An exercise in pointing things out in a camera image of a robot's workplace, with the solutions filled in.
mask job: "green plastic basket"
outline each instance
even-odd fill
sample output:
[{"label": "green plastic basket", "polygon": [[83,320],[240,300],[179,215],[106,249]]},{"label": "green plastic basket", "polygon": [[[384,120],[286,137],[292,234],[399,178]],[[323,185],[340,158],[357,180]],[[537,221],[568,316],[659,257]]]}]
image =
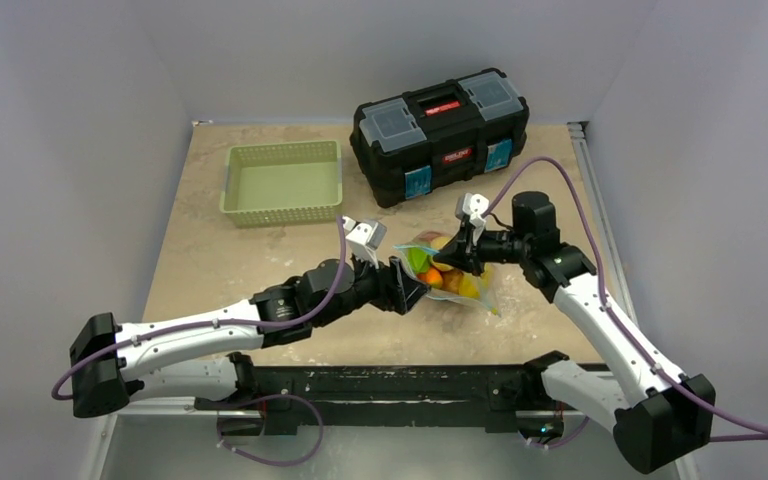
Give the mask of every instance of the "green plastic basket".
[{"label": "green plastic basket", "polygon": [[336,140],[231,147],[219,209],[240,228],[332,221],[343,201]]}]

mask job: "plastic bag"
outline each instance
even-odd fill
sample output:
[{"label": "plastic bag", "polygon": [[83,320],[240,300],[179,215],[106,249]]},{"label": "plastic bag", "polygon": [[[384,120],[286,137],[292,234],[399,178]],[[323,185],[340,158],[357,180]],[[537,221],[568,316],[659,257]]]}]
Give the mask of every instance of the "plastic bag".
[{"label": "plastic bag", "polygon": [[432,261],[431,257],[437,254],[437,249],[443,248],[451,238],[444,233],[424,231],[409,243],[396,245],[396,249],[402,254],[411,274],[431,285],[432,289],[426,297],[481,307],[498,316],[498,303],[493,290],[496,270],[493,265],[485,264],[484,273],[479,278]]}]

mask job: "toolbox lid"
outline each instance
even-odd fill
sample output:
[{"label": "toolbox lid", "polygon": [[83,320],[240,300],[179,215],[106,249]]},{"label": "toolbox lid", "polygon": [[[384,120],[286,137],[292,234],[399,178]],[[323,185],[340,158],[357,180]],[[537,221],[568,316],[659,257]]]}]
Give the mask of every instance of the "toolbox lid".
[{"label": "toolbox lid", "polygon": [[487,72],[458,81],[484,120],[490,121],[522,110],[519,92],[497,72]]},{"label": "toolbox lid", "polygon": [[384,152],[425,140],[425,133],[416,125],[416,119],[402,98],[371,105],[362,112],[366,118],[360,121],[359,126],[366,142],[372,145],[378,140]]}]

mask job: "table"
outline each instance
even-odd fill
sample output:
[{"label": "table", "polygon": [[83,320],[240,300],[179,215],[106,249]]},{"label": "table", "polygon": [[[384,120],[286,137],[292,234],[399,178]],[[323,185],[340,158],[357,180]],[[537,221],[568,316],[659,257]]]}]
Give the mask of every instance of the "table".
[{"label": "table", "polygon": [[[390,209],[379,208],[348,143],[346,125],[213,126],[194,128],[151,285],[144,322],[158,322],[214,310],[250,298],[264,288],[339,255],[334,223],[237,229],[219,211],[225,156],[235,145],[336,139],[342,146],[343,213],[374,219],[388,228],[379,258],[422,230],[455,232],[455,201],[463,192],[495,197],[513,169],[478,176],[435,190]],[[566,126],[532,125],[519,165],[535,155],[557,159],[587,204]],[[558,212],[562,239],[589,258],[575,206],[558,172],[549,164],[530,167],[509,198],[495,210],[510,219],[510,195],[546,192]],[[590,215],[588,221],[593,223]],[[578,362],[601,361],[584,336],[528,285],[517,266],[500,266],[496,294],[502,316],[450,302],[423,299],[406,316],[365,306],[310,339],[249,352],[255,365],[405,365],[523,363],[551,350]]]}]

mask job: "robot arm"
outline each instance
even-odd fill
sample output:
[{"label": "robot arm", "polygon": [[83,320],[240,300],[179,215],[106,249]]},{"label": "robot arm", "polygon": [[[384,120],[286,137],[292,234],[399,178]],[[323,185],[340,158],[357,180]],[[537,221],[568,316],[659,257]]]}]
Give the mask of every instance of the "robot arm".
[{"label": "robot arm", "polygon": [[[229,351],[247,351],[296,342],[366,304],[404,315],[428,291],[396,257],[378,262],[375,250],[386,233],[375,221],[344,217],[352,266],[346,265],[334,296],[308,321],[286,327],[320,304],[339,271],[325,260],[301,276],[265,289],[251,299],[211,312],[158,323],[117,324],[110,313],[92,317],[70,349],[74,366],[110,345],[124,346],[89,363],[72,376],[76,417],[106,415],[131,401],[152,397],[196,396],[219,402],[245,395],[242,356],[193,360]],[[234,320],[263,323],[241,325]],[[153,332],[165,333],[152,337]]]},{"label": "robot arm", "polygon": [[435,261],[474,275],[483,272],[486,262],[519,264],[529,284],[576,324],[616,379],[607,382],[565,356],[550,355],[541,365],[539,393],[575,407],[611,431],[620,452],[640,472],[651,472],[707,444],[711,413],[663,380],[626,332],[666,375],[712,405],[713,386],[704,375],[688,377],[659,352],[610,296],[617,321],[609,316],[599,298],[596,269],[581,250],[560,241],[548,196],[515,195],[513,225],[503,231],[485,230],[480,217],[489,203],[480,195],[461,197],[456,210],[461,227]]}]

